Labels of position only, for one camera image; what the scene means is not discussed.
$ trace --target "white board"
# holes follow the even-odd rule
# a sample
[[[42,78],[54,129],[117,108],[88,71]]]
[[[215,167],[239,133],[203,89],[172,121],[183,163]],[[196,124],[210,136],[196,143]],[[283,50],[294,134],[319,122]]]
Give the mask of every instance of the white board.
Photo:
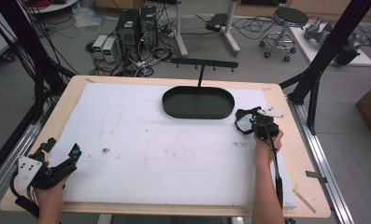
[[[320,25],[320,31],[323,29],[326,23],[322,23]],[[316,57],[317,52],[320,50],[320,45],[314,39],[306,39],[305,38],[305,31],[301,30],[299,27],[290,27],[290,31],[293,34],[293,38],[297,44],[297,48],[302,51],[302,53],[307,57],[309,62],[313,61],[314,57]],[[353,61],[347,64],[347,66],[361,66],[361,67],[370,67],[371,60],[366,56],[362,50],[358,49],[359,56],[357,56]]]
[[[82,156],[66,183],[67,202],[252,205],[254,140],[236,130],[238,108],[265,107],[262,91],[228,90],[235,109],[226,119],[174,119],[162,96],[172,87],[88,84],[49,157]],[[242,124],[250,128],[247,119]],[[296,206],[278,154],[284,206]]]

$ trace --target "wooden table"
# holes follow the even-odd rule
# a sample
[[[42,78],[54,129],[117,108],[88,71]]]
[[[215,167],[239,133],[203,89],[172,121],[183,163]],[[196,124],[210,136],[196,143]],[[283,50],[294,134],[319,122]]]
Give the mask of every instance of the wooden table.
[[[118,83],[159,86],[195,86],[197,80],[133,78],[133,77],[73,77],[63,96],[54,108],[42,132],[36,139],[31,153],[37,146],[54,137],[59,139],[62,130],[75,108],[84,87],[91,82]],[[268,106],[273,106],[284,115],[284,119],[275,119],[280,129],[285,132],[282,138],[281,153],[286,161],[293,192],[298,206],[284,210],[285,217],[329,217],[331,211],[321,189],[319,180],[306,176],[306,171],[314,171],[307,155],[305,145],[296,127],[292,112],[287,105],[284,94],[277,84],[207,81],[203,86],[226,89],[262,90]],[[4,211],[22,211],[15,203],[14,195],[8,191],[0,203]],[[98,214],[139,214],[139,215],[176,215],[176,216],[220,216],[250,217],[250,206],[210,206],[210,205],[156,205],[156,204],[122,204],[122,203],[65,203],[64,212],[98,213]]]

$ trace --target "power supply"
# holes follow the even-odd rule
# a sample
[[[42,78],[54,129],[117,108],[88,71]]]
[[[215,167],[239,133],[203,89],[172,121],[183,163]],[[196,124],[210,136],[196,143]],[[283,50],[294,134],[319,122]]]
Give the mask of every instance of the power supply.
[[[131,56],[138,58],[137,46],[140,33],[138,9],[126,8],[122,10],[116,25],[116,34],[118,35],[122,56],[127,51]]]
[[[116,57],[119,54],[116,38],[109,37],[103,47],[104,58],[107,63],[115,63]]]
[[[139,19],[144,36],[144,47],[150,50],[156,49],[158,47],[156,6],[143,6]]]
[[[108,38],[107,35],[99,35],[98,38],[95,40],[93,44],[94,58],[104,59],[104,53],[102,51],[102,48],[106,43],[107,38]]]

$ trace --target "person's right hand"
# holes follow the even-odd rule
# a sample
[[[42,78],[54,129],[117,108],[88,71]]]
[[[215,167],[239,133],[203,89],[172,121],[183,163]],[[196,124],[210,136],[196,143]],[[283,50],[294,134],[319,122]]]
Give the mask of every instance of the person's right hand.
[[[278,136],[274,140],[275,148],[279,151],[281,149],[281,137],[284,132],[278,129]],[[273,160],[272,148],[270,147],[269,141],[264,141],[258,136],[254,135],[255,139],[255,163],[261,165],[269,165]]]

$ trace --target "wheel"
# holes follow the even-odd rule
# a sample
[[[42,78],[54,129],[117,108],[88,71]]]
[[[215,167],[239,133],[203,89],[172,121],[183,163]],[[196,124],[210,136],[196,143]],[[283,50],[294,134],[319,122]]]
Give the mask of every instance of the wheel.
[[[271,54],[270,52],[265,52],[265,53],[264,53],[264,57],[265,57],[265,58],[270,58],[271,55],[272,55],[272,54]]]
[[[291,59],[290,56],[286,55],[286,56],[284,56],[283,61],[287,63],[287,62],[290,61],[290,59]]]
[[[291,48],[290,49],[290,53],[295,53],[296,52],[296,48]]]

